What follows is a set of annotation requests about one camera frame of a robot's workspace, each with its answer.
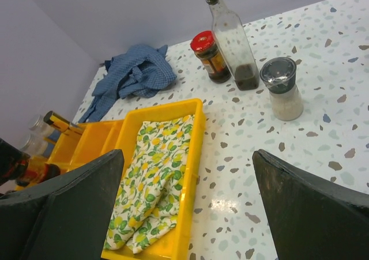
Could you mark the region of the red lid sauce jar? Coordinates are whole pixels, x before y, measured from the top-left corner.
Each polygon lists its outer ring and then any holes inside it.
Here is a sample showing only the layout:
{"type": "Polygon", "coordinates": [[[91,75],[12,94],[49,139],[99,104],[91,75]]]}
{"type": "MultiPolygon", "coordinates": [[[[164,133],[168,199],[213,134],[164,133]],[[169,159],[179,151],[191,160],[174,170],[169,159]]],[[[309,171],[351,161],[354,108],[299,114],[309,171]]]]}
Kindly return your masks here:
{"type": "Polygon", "coordinates": [[[230,79],[231,73],[218,49],[212,31],[200,32],[192,39],[190,47],[202,62],[211,81],[221,84],[230,79]]]}

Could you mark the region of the grey cap salt grinder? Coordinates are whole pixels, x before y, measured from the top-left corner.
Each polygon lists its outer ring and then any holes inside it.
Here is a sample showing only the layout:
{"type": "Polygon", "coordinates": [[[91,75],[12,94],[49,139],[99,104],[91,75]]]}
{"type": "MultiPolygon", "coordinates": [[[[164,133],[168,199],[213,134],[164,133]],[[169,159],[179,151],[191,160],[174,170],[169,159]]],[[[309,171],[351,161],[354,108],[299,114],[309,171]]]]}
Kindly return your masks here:
{"type": "Polygon", "coordinates": [[[277,57],[267,61],[259,72],[267,87],[275,117],[291,121],[301,116],[303,100],[296,84],[296,62],[288,57],[277,57]]]}

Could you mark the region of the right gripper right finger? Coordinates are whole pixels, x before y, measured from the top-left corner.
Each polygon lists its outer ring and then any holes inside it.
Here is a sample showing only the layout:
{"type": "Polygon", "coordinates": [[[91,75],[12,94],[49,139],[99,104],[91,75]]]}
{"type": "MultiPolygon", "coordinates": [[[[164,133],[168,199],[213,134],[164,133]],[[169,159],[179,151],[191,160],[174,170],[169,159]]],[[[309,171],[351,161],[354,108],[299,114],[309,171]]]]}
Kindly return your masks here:
{"type": "Polygon", "coordinates": [[[252,160],[279,259],[368,259],[368,194],[262,149],[252,160]]]}

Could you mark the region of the blue label spice jar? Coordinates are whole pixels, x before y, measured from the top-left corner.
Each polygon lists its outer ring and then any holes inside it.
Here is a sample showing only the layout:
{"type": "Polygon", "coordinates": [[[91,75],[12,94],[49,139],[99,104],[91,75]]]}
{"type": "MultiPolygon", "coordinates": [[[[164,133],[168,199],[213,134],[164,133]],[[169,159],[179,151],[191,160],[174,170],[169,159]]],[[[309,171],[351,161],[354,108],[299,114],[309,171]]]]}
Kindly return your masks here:
{"type": "Polygon", "coordinates": [[[28,122],[28,128],[35,134],[47,138],[50,137],[54,132],[54,129],[43,120],[43,116],[40,114],[35,115],[28,122]]]}

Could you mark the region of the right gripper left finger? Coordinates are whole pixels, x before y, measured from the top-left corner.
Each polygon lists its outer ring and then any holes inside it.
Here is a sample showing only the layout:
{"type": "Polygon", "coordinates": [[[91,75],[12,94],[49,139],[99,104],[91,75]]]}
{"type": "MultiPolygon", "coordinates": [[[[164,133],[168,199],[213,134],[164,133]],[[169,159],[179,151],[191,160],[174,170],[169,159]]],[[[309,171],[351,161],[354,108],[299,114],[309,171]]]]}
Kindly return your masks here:
{"type": "Polygon", "coordinates": [[[124,157],[114,149],[1,197],[1,259],[100,259],[124,157]]]}

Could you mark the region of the red cap soy bottle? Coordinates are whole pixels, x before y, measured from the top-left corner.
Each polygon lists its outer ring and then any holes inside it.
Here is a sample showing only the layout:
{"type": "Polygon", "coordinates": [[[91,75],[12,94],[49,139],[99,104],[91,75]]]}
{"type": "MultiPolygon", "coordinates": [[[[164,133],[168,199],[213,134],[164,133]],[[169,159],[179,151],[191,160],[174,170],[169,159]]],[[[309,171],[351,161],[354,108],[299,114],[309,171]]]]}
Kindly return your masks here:
{"type": "Polygon", "coordinates": [[[25,187],[30,183],[45,182],[60,174],[61,169],[57,165],[32,158],[1,139],[1,185],[15,180],[17,185],[25,187]]]}

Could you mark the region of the dark bottle gold band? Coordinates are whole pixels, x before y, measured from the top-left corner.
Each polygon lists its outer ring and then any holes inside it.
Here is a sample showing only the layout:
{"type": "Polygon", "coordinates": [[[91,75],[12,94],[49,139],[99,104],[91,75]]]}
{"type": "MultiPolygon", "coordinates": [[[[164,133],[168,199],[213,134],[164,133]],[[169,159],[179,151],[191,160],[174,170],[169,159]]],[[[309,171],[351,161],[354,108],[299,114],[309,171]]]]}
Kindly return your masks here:
{"type": "Polygon", "coordinates": [[[54,111],[49,111],[46,113],[43,117],[43,121],[54,129],[65,134],[74,133],[81,135],[84,131],[82,127],[79,127],[78,125],[68,121],[54,111]]]}

